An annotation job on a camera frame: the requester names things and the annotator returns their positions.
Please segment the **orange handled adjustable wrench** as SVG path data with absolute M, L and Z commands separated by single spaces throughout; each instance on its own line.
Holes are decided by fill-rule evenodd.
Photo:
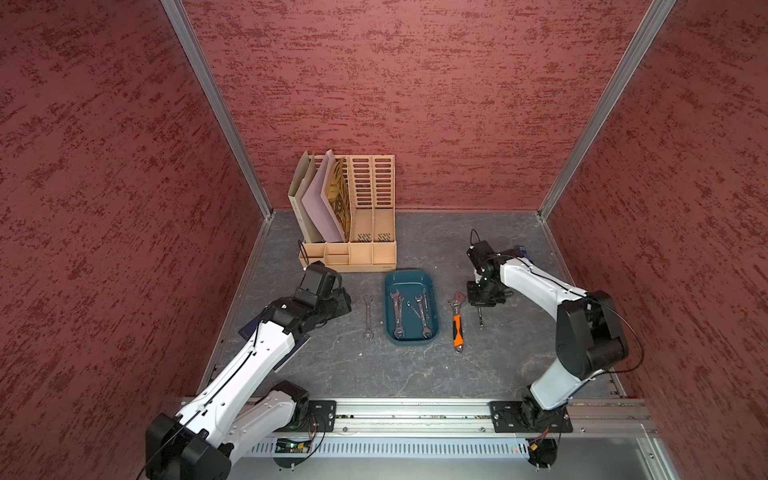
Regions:
M 461 316 L 461 307 L 464 302 L 465 295 L 461 291 L 456 291 L 454 298 L 449 301 L 453 316 L 453 348 L 457 353 L 462 353 L 464 349 L 464 334 Z

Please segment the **silver end wrench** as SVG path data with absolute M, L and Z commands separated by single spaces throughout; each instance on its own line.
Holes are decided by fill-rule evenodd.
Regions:
M 364 330 L 364 338 L 368 341 L 371 341 L 374 338 L 374 331 L 372 328 L 372 304 L 373 304 L 373 298 L 370 295 L 365 295 L 363 297 L 364 301 L 364 307 L 365 307 L 365 330 Z

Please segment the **teal plastic storage tray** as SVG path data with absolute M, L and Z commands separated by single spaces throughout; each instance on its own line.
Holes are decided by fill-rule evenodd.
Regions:
M 394 337 L 395 317 L 390 294 L 395 290 L 402 298 L 402 325 L 405 336 L 402 340 Z M 433 332 L 430 339 L 422 337 L 422 327 L 412 308 L 416 306 L 415 297 L 425 296 L 425 309 L 428 325 Z M 390 272 L 384 283 L 385 330 L 389 339 L 397 346 L 415 347 L 432 342 L 440 333 L 440 320 L 431 276 L 420 269 L 402 269 Z

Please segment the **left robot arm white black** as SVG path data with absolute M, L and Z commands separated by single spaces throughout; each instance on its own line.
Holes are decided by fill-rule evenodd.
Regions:
M 270 302 L 247 326 L 245 345 L 221 373 L 175 415 L 158 415 L 145 433 L 140 479 L 225 479 L 267 435 L 306 416 L 307 393 L 290 382 L 246 405 L 308 334 L 351 311 L 341 275 L 316 261 L 289 297 Z

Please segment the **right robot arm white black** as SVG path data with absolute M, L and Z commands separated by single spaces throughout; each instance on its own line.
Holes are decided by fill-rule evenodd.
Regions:
M 583 290 L 557 279 L 519 248 L 497 252 L 479 240 L 469 246 L 467 256 L 474 268 L 474 279 L 467 284 L 471 305 L 494 307 L 512 292 L 528 298 L 555 321 L 556 359 L 527 387 L 519 408 L 527 426 L 561 412 L 581 387 L 629 356 L 622 317 L 606 292 Z

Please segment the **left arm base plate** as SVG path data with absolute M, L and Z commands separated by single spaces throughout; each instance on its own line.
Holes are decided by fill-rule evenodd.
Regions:
M 289 423 L 280 432 L 300 433 L 332 432 L 335 427 L 337 402 L 335 400 L 307 400 L 298 404 Z

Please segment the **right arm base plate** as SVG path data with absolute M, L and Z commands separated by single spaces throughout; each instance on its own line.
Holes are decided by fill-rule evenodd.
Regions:
M 491 401 L 490 418 L 496 433 L 572 433 L 573 425 L 565 405 L 543 410 L 534 400 Z

